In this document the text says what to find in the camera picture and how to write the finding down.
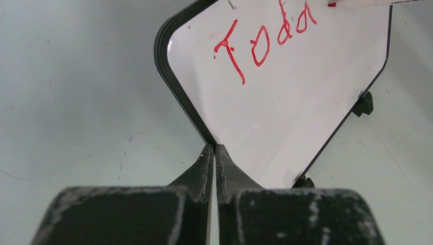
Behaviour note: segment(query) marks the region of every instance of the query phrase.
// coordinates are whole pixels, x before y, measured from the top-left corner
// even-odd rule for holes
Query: black plastic foot
[[[352,112],[355,113],[355,115],[357,115],[358,117],[361,117],[362,114],[370,115],[372,111],[373,96],[370,92],[367,92],[364,97],[360,97],[352,109]]]
[[[304,176],[302,179],[296,181],[292,188],[315,188],[315,186],[310,178]]]

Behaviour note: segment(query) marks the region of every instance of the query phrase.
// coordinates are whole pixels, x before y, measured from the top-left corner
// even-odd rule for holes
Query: marker
[[[408,4],[414,2],[424,2],[427,0],[342,0],[335,3],[328,4],[329,7],[343,7],[343,8],[356,8],[366,6],[386,6],[393,4]]]

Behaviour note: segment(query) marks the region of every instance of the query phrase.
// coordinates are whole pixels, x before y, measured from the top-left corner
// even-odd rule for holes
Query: handwritten word toda
[[[287,20],[287,14],[284,10],[283,3],[281,3],[281,2],[282,2],[282,0],[278,1],[279,5],[280,5],[280,9],[281,9],[281,14],[283,17],[283,25],[281,26],[280,32],[278,33],[278,37],[277,37],[277,43],[280,46],[284,45],[288,39],[291,39],[293,37],[293,35],[290,34],[290,23]],[[308,6],[308,3],[307,3],[307,1],[305,1],[304,10],[302,10],[301,14],[299,15],[298,24],[296,25],[296,32],[297,33],[303,33],[307,30],[307,14],[308,14],[309,19],[312,21],[312,23],[317,25],[317,21],[313,18],[311,11],[310,11],[310,8]],[[305,26],[304,26],[304,28],[300,29],[299,24],[300,24],[302,18],[304,18]],[[234,56],[233,56],[234,47],[231,47],[229,45],[229,38],[230,38],[230,35],[233,33],[234,28],[236,27],[237,21],[238,21],[237,19],[235,19],[233,21],[233,24],[231,25],[230,30],[228,31],[227,35],[224,37],[224,39],[221,42],[219,42],[215,46],[213,51],[215,53],[218,53],[218,51],[220,50],[221,47],[226,48],[226,51],[227,51],[227,54],[231,60],[231,63],[233,64],[234,68],[236,69],[237,73],[239,74],[240,78],[242,79],[242,84],[245,84],[245,75],[242,72],[242,70],[240,69],[240,67],[238,66],[238,64],[236,63],[236,60],[234,59]],[[255,48],[259,42],[259,39],[260,39],[262,33],[264,33],[264,37],[265,37],[266,42],[267,42],[267,49],[266,49],[266,52],[264,53],[263,57],[259,61],[256,57]],[[251,54],[253,56],[254,64],[257,67],[260,67],[261,65],[263,65],[266,58],[268,57],[269,50],[271,48],[271,42],[269,39],[268,29],[266,28],[266,26],[263,25],[260,27],[260,30],[257,33],[257,37],[254,40],[251,40],[250,43],[253,45],[253,47],[251,49]]]

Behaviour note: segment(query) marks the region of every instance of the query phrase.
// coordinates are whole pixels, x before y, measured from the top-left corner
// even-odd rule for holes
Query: whiteboard
[[[196,127],[265,188],[302,176],[386,63],[391,8],[327,4],[197,1],[157,37]]]

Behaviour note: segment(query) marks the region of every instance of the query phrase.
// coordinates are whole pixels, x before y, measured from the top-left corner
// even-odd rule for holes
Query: white dry-erase surface
[[[157,37],[198,130],[265,188],[294,184],[386,63],[391,8],[328,3],[197,1]]]

